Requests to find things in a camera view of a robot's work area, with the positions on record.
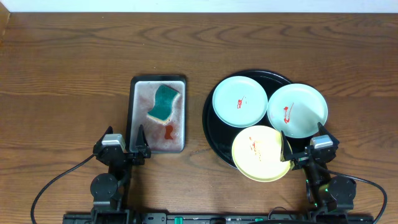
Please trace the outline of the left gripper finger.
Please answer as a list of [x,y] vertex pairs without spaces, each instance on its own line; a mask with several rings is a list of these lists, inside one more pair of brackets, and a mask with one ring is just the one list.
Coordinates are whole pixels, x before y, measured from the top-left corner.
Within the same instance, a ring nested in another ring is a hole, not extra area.
[[101,145],[103,138],[107,135],[107,134],[113,134],[113,128],[111,126],[109,126],[105,133],[100,137],[100,139],[96,142],[96,146]]
[[138,128],[135,148],[143,157],[151,157],[151,150],[147,143],[144,126],[142,124]]

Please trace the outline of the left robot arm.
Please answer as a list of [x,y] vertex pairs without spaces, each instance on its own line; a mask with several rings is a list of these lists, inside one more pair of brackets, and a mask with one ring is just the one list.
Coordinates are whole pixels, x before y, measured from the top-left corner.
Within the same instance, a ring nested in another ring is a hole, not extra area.
[[142,215],[127,206],[127,198],[132,167],[145,164],[151,156],[143,125],[137,130],[133,150],[126,149],[123,136],[114,134],[113,128],[108,127],[94,145],[93,155],[108,166],[108,171],[97,175],[90,185],[92,223],[142,223]]

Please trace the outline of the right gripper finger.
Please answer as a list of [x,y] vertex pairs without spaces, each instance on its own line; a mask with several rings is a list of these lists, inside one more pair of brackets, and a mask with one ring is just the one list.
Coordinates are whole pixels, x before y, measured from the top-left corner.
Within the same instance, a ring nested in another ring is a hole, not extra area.
[[292,149],[291,146],[284,134],[283,131],[281,133],[281,140],[282,140],[282,146],[281,146],[281,153],[280,153],[280,161],[281,162],[286,162],[286,161],[291,161],[292,160]]
[[328,136],[330,140],[332,141],[334,146],[338,146],[340,144],[339,140],[335,138],[327,129],[324,127],[324,125],[321,124],[321,122],[317,123],[318,126],[318,133],[319,136]]

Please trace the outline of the yellow plate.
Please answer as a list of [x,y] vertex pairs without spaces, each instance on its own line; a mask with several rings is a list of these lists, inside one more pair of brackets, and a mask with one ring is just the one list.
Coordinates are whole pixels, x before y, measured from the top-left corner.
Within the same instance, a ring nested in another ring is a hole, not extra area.
[[281,150],[281,133],[260,125],[240,131],[231,147],[237,169],[258,182],[273,182],[288,173],[291,163],[280,160]]

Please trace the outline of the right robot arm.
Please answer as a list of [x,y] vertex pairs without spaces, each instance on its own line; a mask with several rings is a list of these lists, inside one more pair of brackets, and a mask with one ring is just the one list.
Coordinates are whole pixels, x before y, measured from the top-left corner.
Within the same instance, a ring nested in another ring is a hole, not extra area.
[[318,123],[318,136],[311,138],[304,150],[294,153],[281,133],[280,160],[290,162],[293,170],[302,169],[306,176],[307,197],[315,206],[307,212],[312,223],[348,223],[347,211],[354,207],[356,182],[336,174],[331,176],[326,164],[336,157],[339,140]]

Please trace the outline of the green yellow sponge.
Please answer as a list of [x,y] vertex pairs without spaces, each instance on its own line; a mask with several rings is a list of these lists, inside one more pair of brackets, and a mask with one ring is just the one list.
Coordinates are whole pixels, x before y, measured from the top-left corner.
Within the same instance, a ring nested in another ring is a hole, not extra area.
[[174,101],[179,95],[177,90],[167,85],[161,85],[155,93],[154,106],[147,112],[147,116],[156,122],[167,124],[173,113]]

